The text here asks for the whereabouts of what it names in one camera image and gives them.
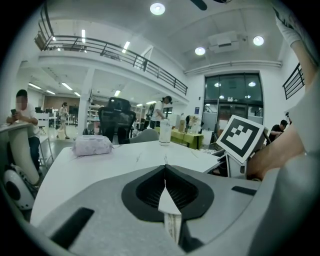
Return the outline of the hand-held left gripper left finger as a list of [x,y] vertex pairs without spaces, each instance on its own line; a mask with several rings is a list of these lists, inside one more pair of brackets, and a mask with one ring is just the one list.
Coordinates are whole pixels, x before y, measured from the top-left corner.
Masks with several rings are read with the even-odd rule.
[[76,256],[183,256],[163,222],[138,219],[124,204],[136,197],[125,186],[154,167],[97,181],[64,202],[36,198],[30,223]]

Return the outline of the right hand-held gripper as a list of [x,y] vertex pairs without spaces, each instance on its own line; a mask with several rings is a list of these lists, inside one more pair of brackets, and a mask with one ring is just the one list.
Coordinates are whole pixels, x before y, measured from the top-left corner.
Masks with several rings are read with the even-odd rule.
[[217,160],[220,164],[226,164],[226,176],[246,179],[249,159],[267,139],[268,129],[264,125],[232,115],[216,141],[223,151]]

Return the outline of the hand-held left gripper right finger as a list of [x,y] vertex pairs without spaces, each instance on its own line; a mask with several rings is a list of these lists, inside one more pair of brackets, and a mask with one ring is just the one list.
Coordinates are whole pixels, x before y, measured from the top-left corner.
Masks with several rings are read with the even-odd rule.
[[164,171],[164,228],[190,253],[226,230],[249,205],[260,183],[179,166]]

